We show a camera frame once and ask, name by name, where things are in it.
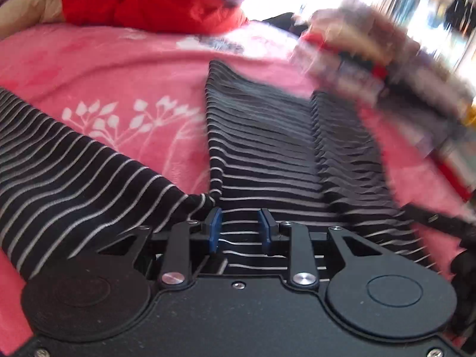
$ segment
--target pink bed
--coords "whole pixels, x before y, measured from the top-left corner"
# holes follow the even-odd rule
[[[223,60],[253,80],[309,97],[316,82],[287,62],[295,42],[256,22],[218,40],[129,28],[38,26],[0,42],[0,86],[139,160],[184,192],[200,193],[209,184],[204,99],[209,61]],[[366,107],[360,114],[380,144],[400,204],[469,216],[433,163],[381,114]],[[461,251],[458,240],[418,230],[450,278],[449,263]],[[0,351],[7,355],[31,334],[20,307],[23,284],[0,251]]]

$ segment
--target circular disc cover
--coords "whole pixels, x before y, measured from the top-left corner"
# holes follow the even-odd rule
[[[32,278],[21,304],[39,333],[89,342],[120,333],[147,307],[146,278],[120,256],[88,254],[68,259]]]
[[[388,339],[434,333],[456,308],[456,294],[437,273],[399,256],[354,257],[329,283],[327,300],[355,329]]]

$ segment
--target screw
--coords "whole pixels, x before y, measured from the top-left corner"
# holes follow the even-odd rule
[[[236,290],[243,290],[246,287],[246,285],[243,282],[235,282],[231,286],[235,288]]]
[[[431,349],[428,352],[427,357],[443,357],[443,351],[438,348]]]
[[[49,353],[46,349],[36,349],[35,357],[49,357]]]
[[[301,286],[312,285],[316,280],[316,276],[308,272],[299,272],[293,276],[293,282]]]
[[[167,272],[162,275],[162,281],[166,285],[179,285],[180,283],[183,283],[184,280],[185,276],[179,272]]]

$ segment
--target pink blanket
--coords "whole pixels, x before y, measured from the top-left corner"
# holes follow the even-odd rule
[[[204,84],[220,59],[253,80],[309,97],[316,83],[287,63],[296,40],[261,23],[223,38],[156,35],[128,28],[38,26],[0,42],[3,86],[78,132],[163,174],[187,193],[208,190]],[[361,109],[383,151],[396,199],[451,215],[463,202],[382,115]],[[420,227],[441,272],[458,240]],[[23,281],[0,251],[0,351],[29,337],[22,315]]]

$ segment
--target striped fabric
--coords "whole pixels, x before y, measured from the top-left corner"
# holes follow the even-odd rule
[[[0,89],[0,246],[24,278],[126,230],[160,231],[211,207]]]
[[[392,201],[378,147],[351,104],[327,94],[315,94],[310,102],[296,98],[216,61],[210,63],[206,102],[210,196],[224,210],[220,244],[228,258],[226,273],[286,269],[284,257],[261,253],[261,207],[278,222],[295,221],[311,231],[345,226],[425,267],[433,265]],[[339,141],[336,131],[346,140]],[[328,280],[323,254],[315,256],[321,278]]]

